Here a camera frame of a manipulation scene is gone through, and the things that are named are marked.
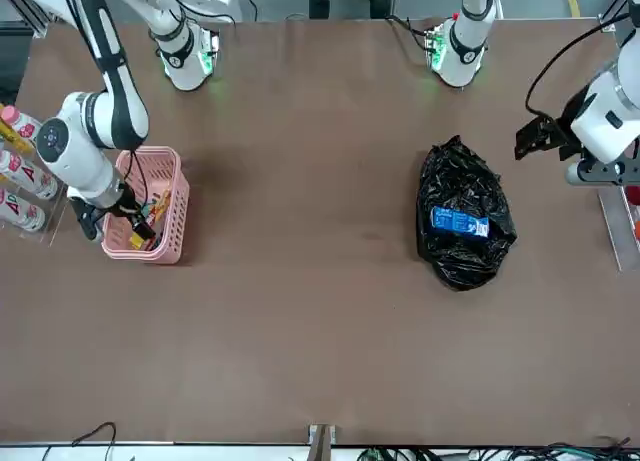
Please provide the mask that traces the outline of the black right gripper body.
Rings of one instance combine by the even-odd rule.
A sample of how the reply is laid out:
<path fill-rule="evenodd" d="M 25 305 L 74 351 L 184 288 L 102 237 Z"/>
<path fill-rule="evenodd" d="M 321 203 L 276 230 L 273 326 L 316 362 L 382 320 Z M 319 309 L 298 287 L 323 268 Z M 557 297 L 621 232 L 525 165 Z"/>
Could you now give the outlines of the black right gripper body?
<path fill-rule="evenodd" d="M 132 217 L 139 213 L 139 204 L 135 191 L 127 183 L 118 184 L 119 199 L 110 207 L 110 213 L 116 217 Z"/>

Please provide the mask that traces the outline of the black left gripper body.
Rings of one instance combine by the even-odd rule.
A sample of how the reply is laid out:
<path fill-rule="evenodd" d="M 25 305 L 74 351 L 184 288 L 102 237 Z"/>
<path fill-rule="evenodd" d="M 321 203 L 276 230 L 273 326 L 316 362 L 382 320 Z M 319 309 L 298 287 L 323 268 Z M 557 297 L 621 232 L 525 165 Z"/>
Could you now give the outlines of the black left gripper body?
<path fill-rule="evenodd" d="M 583 87 L 577 94 L 572 96 L 565 105 L 561 116 L 556 119 L 557 129 L 552 134 L 552 140 L 556 144 L 560 160 L 567 160 L 574 155 L 579 155 L 581 159 L 593 159 L 593 156 L 583 146 L 583 143 L 571 128 L 573 121 L 583 111 L 587 93 L 588 87 Z"/>

